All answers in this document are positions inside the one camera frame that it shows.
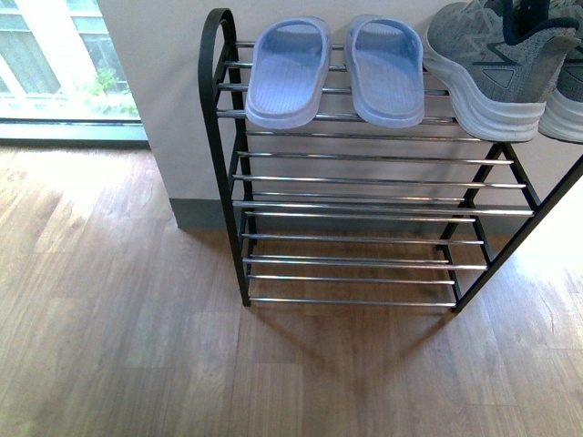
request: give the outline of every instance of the chrome rod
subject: chrome rod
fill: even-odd
[[[324,132],[272,132],[248,130],[246,134],[250,137],[311,137],[311,138],[329,138],[329,139],[371,139],[387,141],[420,141],[420,142],[463,142],[463,143],[481,143],[484,140],[474,137],[428,137],[428,136],[405,136],[405,135],[370,135],[370,134],[351,134],[351,133],[324,133]]]
[[[457,204],[463,202],[464,198],[429,198],[423,196],[408,197],[387,197],[367,194],[338,194],[338,193],[290,193],[275,191],[253,191],[253,196],[277,196],[287,198],[358,198],[361,200],[384,200],[384,201],[406,201],[406,202],[440,202]]]
[[[314,282],[356,282],[371,284],[454,285],[454,282],[452,280],[333,278],[333,277],[277,276],[277,275],[249,275],[249,278],[264,280],[308,280]]]
[[[487,270],[487,266],[449,264],[437,262],[395,262],[395,261],[356,261],[352,259],[286,259],[286,258],[244,258],[244,264],[277,264],[277,265],[303,265],[303,266],[328,266],[328,267],[363,267],[372,269],[430,269],[430,270]]]
[[[237,48],[254,48],[255,41],[237,41],[235,42]],[[332,44],[332,50],[344,50],[344,45],[342,44]]]
[[[380,221],[419,221],[431,223],[475,223],[475,218],[455,217],[407,217],[407,216],[365,216],[361,214],[308,214],[295,212],[256,212],[245,211],[245,214],[253,217],[280,217],[289,219],[339,219],[339,220],[380,220]]]
[[[250,69],[253,68],[253,63],[247,61],[226,61],[225,66],[228,68]],[[338,72],[346,71],[346,65],[345,64],[329,65],[328,71]]]
[[[247,92],[249,85],[245,84],[219,84],[219,90],[227,92]],[[349,96],[353,93],[349,86],[325,86],[322,88],[323,94]],[[426,89],[424,91],[426,97],[449,97],[449,91],[446,89]]]
[[[244,110],[240,109],[217,109],[218,118],[245,118]],[[344,121],[363,123],[364,120],[358,114],[332,114],[319,112],[314,117],[316,121]],[[455,117],[425,117],[421,125],[457,125]]]
[[[317,235],[242,234],[245,239],[267,239],[281,241],[320,241],[332,243],[378,243],[378,244],[422,244],[432,246],[482,245],[484,241],[466,239],[395,239],[383,237],[344,237]]]
[[[282,303],[331,303],[336,305],[381,305],[387,307],[438,307],[455,308],[454,303],[441,302],[397,302],[382,300],[328,300],[328,299],[288,299],[288,298],[263,298],[249,297],[254,302],[282,302]]]
[[[381,155],[348,155],[338,153],[295,152],[238,152],[238,154],[242,158],[332,159],[340,161],[411,162],[417,164],[465,164],[479,166],[509,166],[514,164],[514,161],[507,159],[415,158],[387,157]]]
[[[352,198],[353,199],[357,199],[357,198],[360,199],[360,197],[358,195],[354,195]],[[407,207],[407,205],[410,205],[410,204],[403,203],[403,202],[388,202],[388,201],[385,201],[385,202],[372,202],[372,201],[366,201],[366,202],[361,202],[361,201],[359,201],[359,202],[349,202],[349,201],[344,201],[344,200],[351,199],[350,196],[348,196],[348,197],[342,196],[342,199],[343,199],[342,202],[335,202],[334,201],[331,204],[332,205],[347,205],[347,206],[351,206],[351,207],[352,206],[354,206],[354,207],[362,207],[362,206],[367,207],[367,206],[372,206],[372,207],[382,207],[382,208],[390,208],[390,207],[395,207],[395,208],[410,208],[410,207]],[[245,200],[245,199],[234,199],[233,201],[235,201],[235,202],[244,202],[244,201],[247,201],[247,200]],[[268,203],[284,203],[284,204],[298,202],[298,200],[294,200],[294,201],[291,201],[291,200],[283,200],[283,201],[280,201],[280,200],[278,200],[278,201],[258,200],[258,201],[260,201],[260,202],[268,202]],[[305,205],[320,205],[321,202],[320,201],[315,201],[315,200],[308,199],[308,200],[302,201],[302,204],[305,204]],[[423,207],[423,208],[439,207],[439,205],[434,205],[434,204],[429,204],[429,205],[427,205],[427,204],[416,205],[416,204],[413,204],[413,208],[420,208],[420,207]]]
[[[300,261],[347,261],[360,263],[392,262],[395,264],[450,264],[447,259],[381,259],[381,258],[350,258],[350,257],[308,257],[305,255],[257,255],[251,254],[250,259],[292,259]]]
[[[443,187],[443,188],[499,188],[522,189],[525,184],[496,182],[443,182],[435,180],[366,179],[366,178],[299,178],[289,176],[233,175],[235,180],[256,182],[310,182],[323,184],[386,185],[394,187]]]
[[[394,212],[411,214],[438,214],[438,215],[464,215],[464,216],[513,216],[531,217],[534,212],[530,209],[470,209],[470,208],[416,208],[394,207],[386,205],[348,204],[348,203],[280,203],[235,200],[234,207],[241,208],[289,208],[289,209],[334,209],[342,211],[369,211],[369,212]]]

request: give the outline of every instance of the slide sandal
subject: slide sandal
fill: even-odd
[[[274,129],[303,126],[318,112],[330,64],[330,27],[315,16],[282,20],[255,44],[247,118]]]
[[[351,22],[344,46],[354,109],[369,123],[410,127],[424,116],[423,46],[409,25],[377,15]]]

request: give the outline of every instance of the shoe rack shelf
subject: shoe rack shelf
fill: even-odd
[[[218,59],[215,59],[216,35],[222,29],[223,44],[220,47]],[[415,135],[407,136],[402,132],[406,129],[381,129],[378,133],[331,132],[328,129],[322,131],[264,131],[247,127],[245,120],[244,93],[247,85],[241,81],[241,71],[249,70],[252,65],[249,62],[241,62],[240,50],[252,50],[252,42],[237,40],[235,23],[229,9],[214,9],[210,12],[203,28],[200,54],[199,54],[199,94],[202,105],[207,136],[210,144],[212,163],[217,179],[223,214],[229,234],[230,248],[234,261],[237,279],[240,287],[242,303],[251,305],[253,301],[281,301],[301,303],[340,303],[340,304],[376,304],[376,305],[412,305],[412,306],[436,306],[450,308],[458,312],[477,294],[488,282],[496,271],[504,264],[510,255],[524,241],[546,214],[560,201],[568,190],[578,181],[583,174],[583,157],[570,169],[570,171],[554,187],[551,193],[540,200],[532,183],[518,159],[513,147],[509,143],[488,144],[472,137],[451,137],[448,135]],[[332,50],[342,50],[341,46],[333,46]],[[331,65],[331,72],[342,74],[346,71],[343,65]],[[232,108],[219,107],[222,94],[230,94]],[[328,87],[323,90],[322,101],[328,95],[350,95],[349,87]],[[429,98],[448,98],[445,90],[426,89],[425,96]],[[223,147],[224,123],[221,119],[232,119],[234,122],[234,141],[232,147]],[[363,123],[356,114],[350,113],[319,113],[315,120],[322,122],[335,122],[345,126],[353,126],[355,123]],[[454,117],[426,117],[422,125],[434,126],[435,131],[444,127],[456,126]],[[261,151],[250,149],[250,138],[266,137],[273,140],[273,148]],[[385,154],[339,154],[322,153],[320,149],[306,153],[304,151],[292,152],[282,150],[279,143],[283,138],[300,137],[303,142],[331,141],[334,139],[350,139],[355,143],[360,140],[380,142],[387,141],[415,141],[434,146],[435,143],[476,142],[477,147],[483,147],[485,154],[483,159],[464,159],[442,157],[420,158],[418,156],[387,156]],[[474,177],[467,182],[451,182],[449,180],[408,180],[386,178],[345,178],[324,177],[320,175],[302,176],[273,176],[256,174],[252,171],[256,168],[256,160],[279,161],[305,161],[305,162],[352,162],[380,163],[384,166],[398,166],[401,170],[405,166],[418,166],[431,164],[435,166],[474,166]],[[503,166],[509,168],[516,183],[489,182],[487,178],[493,168]],[[278,188],[262,189],[262,184],[275,185]],[[298,190],[297,187],[309,186],[310,189]],[[414,195],[379,196],[362,194],[355,196],[349,194],[348,187],[381,187],[418,190],[423,188],[450,188],[464,191],[463,196],[451,198],[425,198]],[[322,190],[323,187],[340,188],[335,192]],[[475,204],[477,194],[483,190],[515,190],[524,196],[527,208],[493,209],[481,208]],[[517,233],[498,252],[492,249],[483,223],[484,217],[492,216],[517,216],[524,219],[524,224]],[[354,235],[330,233],[301,232],[298,230],[286,230],[274,232],[262,230],[262,220],[270,219],[271,223],[289,223],[293,221],[295,228],[300,228],[301,223],[310,220],[326,220],[327,223],[360,222],[360,223],[399,223],[404,224],[430,224],[440,225],[441,235],[424,235],[423,233],[413,238],[389,238],[386,235],[371,235],[356,232]],[[455,233],[460,225],[470,226],[475,239],[456,239]],[[280,253],[292,244],[293,250]],[[312,248],[314,245],[339,244],[342,247],[354,247],[351,256],[326,256],[311,253],[302,253],[302,245]],[[425,259],[410,259],[402,256],[395,258],[367,257],[367,245],[390,246],[404,248],[431,248],[432,255]],[[262,249],[273,246],[276,253],[264,253]],[[469,248],[477,249],[481,253],[483,262],[455,263],[453,253],[457,250]],[[294,272],[294,268],[300,269],[300,274]],[[307,276],[308,269],[314,274]],[[333,275],[324,274],[327,271],[335,271]],[[361,276],[359,271],[379,272]],[[469,286],[463,287],[459,276],[461,272],[473,272]],[[300,297],[282,296],[275,293],[274,296],[254,295],[253,281],[261,283],[304,281],[310,284],[345,283],[353,284],[355,288],[363,284],[373,284],[374,287],[420,287],[435,288],[441,290],[437,293],[441,299],[428,299],[426,301],[413,299],[398,300],[369,300],[369,299],[316,299],[307,296],[307,291]]]

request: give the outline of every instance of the sneaker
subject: sneaker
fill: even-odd
[[[424,65],[448,88],[457,121],[490,141],[528,141],[553,92],[578,22],[548,19],[549,0],[444,7],[425,36]]]
[[[551,2],[548,16],[574,18],[583,25],[583,0]],[[583,37],[583,26],[575,36]],[[583,143],[583,45],[567,53],[538,130],[547,137]]]

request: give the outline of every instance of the laminate floor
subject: laminate floor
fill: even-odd
[[[456,316],[246,309],[225,232],[177,229],[149,152],[3,147],[0,435],[583,435],[582,199]]]

